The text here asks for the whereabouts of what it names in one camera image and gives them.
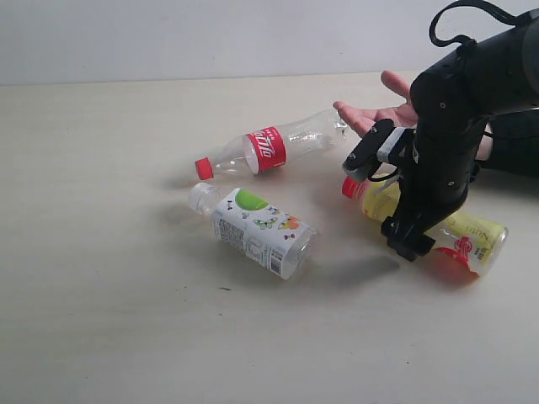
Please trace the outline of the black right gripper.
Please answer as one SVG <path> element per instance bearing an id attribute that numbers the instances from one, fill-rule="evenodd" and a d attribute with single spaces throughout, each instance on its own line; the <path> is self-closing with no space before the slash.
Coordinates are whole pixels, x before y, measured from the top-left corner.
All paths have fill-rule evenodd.
<path id="1" fill-rule="evenodd" d="M 413 262 L 427 254 L 435 240 L 426 232 L 465 202 L 483 132 L 483 117 L 419 119 L 397 208 L 381 226 L 387 245 L 402 258 Z"/>

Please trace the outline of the person's open hand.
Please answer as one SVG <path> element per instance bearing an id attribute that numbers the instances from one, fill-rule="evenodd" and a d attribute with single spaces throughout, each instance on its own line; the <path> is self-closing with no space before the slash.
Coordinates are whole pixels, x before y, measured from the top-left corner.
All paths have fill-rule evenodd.
<path id="1" fill-rule="evenodd" d="M 360 137 L 363 137 L 379 120 L 392 120 L 398 127 L 415 127 L 418 115 L 410 98 L 410 84 L 398 73 L 385 70 L 380 76 L 385 88 L 404 99 L 398 106 L 382 109 L 360 109 L 344 101 L 335 101 L 333 107 L 340 118 Z"/>

